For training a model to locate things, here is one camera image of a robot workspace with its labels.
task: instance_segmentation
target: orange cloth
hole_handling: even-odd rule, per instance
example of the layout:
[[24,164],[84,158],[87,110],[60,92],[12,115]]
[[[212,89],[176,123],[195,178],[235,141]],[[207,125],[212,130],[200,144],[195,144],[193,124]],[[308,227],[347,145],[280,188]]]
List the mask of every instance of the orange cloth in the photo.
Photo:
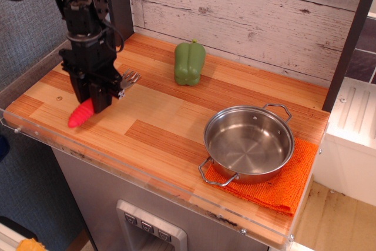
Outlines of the orange cloth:
[[[254,202],[288,216],[294,216],[307,183],[318,146],[305,140],[295,138],[294,153],[283,166],[280,173],[267,182],[255,185],[230,182],[221,188],[241,199]],[[224,183],[222,177],[210,165],[205,174],[208,180]]]

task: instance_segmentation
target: blue fabric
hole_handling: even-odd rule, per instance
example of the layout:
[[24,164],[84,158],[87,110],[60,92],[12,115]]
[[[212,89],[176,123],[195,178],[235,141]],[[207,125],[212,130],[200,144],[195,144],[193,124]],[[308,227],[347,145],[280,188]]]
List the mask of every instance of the blue fabric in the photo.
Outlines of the blue fabric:
[[64,251],[83,229],[52,149],[1,126],[10,150],[0,162],[0,215],[34,232],[51,251]]
[[66,39],[55,0],[0,0],[0,91]]

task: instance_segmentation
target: white wooden wall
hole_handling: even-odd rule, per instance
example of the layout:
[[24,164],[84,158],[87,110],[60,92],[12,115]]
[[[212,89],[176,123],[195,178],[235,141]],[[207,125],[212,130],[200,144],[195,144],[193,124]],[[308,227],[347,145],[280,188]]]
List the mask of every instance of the white wooden wall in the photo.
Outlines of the white wooden wall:
[[359,0],[131,0],[135,32],[329,86]]

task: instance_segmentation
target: wood grain surface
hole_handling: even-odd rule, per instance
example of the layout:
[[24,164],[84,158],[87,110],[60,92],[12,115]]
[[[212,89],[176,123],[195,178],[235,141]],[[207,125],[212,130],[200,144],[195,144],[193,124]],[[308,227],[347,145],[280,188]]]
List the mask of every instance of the wood grain surface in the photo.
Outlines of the wood grain surface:
[[[131,179],[164,197],[205,213],[230,228],[280,247],[293,217],[236,198],[205,184],[197,169],[207,158],[203,130],[216,112],[234,105],[281,103],[293,118],[294,136],[319,144],[329,113],[321,110],[327,89],[207,55],[200,83],[179,86],[173,79],[175,45],[134,34],[118,54],[115,67],[142,74],[125,98],[68,128],[78,106],[61,66],[57,66],[4,113],[22,132]],[[281,108],[270,108],[286,118]]]

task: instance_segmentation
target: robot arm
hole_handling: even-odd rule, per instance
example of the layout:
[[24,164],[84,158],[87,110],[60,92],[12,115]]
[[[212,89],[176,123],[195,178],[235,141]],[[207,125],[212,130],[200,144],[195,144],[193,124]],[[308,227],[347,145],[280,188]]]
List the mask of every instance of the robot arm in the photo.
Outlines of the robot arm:
[[80,103],[92,98],[95,113],[123,97],[122,77],[114,68],[115,32],[106,16],[107,0],[55,0],[66,21],[72,49],[59,51]]

